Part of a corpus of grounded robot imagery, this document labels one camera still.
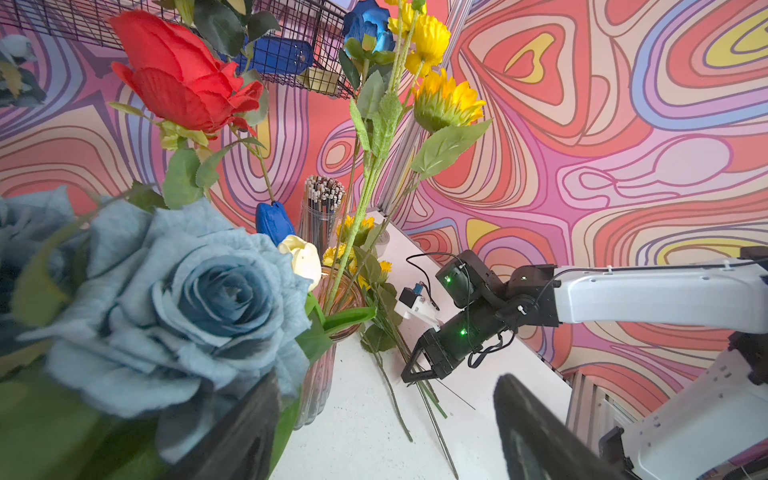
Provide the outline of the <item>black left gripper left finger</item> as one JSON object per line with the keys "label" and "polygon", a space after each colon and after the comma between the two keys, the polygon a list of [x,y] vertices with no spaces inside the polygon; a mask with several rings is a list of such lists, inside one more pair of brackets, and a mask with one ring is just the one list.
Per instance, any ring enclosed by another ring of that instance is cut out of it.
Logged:
{"label": "black left gripper left finger", "polygon": [[280,390],[270,372],[178,463],[169,479],[265,479],[280,415]]}

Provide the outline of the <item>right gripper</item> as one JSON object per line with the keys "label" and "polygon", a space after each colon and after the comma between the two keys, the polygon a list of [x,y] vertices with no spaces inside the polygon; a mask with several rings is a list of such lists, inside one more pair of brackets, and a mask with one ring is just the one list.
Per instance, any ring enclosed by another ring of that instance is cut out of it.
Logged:
{"label": "right gripper", "polygon": [[[480,352],[483,343],[509,329],[502,317],[489,305],[470,305],[457,313],[439,330],[432,328],[422,334],[406,362],[401,379],[406,384],[442,380],[451,374],[462,360]],[[424,356],[432,370],[422,370],[418,364]]]}

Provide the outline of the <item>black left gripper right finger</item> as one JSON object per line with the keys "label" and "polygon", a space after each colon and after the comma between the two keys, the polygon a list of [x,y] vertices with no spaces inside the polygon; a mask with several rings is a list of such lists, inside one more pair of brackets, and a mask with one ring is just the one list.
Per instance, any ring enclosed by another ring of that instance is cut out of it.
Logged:
{"label": "black left gripper right finger", "polygon": [[514,375],[499,377],[496,421],[511,479],[621,479]]}

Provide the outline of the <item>yellow tulip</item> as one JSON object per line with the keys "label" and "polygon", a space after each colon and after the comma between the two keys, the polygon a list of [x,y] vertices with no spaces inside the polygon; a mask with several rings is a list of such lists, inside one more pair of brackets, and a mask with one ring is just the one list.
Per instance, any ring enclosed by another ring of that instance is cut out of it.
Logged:
{"label": "yellow tulip", "polygon": [[415,385],[418,388],[418,392],[426,408],[426,412],[427,412],[430,424],[432,426],[432,429],[434,431],[434,434],[436,436],[436,439],[438,441],[440,450],[445,460],[448,463],[448,467],[453,475],[453,478],[456,480],[459,480],[460,477],[459,477],[458,470],[455,466],[447,441],[445,440],[445,437],[442,433],[442,430],[440,428],[440,425],[437,419],[438,415],[441,415],[444,419],[446,419],[447,414],[440,406],[437,396],[435,395],[433,389],[431,388],[430,384],[427,381],[417,381]]}

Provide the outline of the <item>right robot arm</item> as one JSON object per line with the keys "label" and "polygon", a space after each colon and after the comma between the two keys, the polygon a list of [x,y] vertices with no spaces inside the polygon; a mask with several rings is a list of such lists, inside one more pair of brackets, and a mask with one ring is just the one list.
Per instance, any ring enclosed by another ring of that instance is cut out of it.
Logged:
{"label": "right robot arm", "polygon": [[458,313],[424,332],[402,371],[407,384],[444,379],[463,361],[472,368],[507,345],[522,326],[615,321],[706,326],[731,331],[728,347],[767,380],[767,249],[703,264],[576,268],[525,265],[507,281],[471,250],[435,275]]}

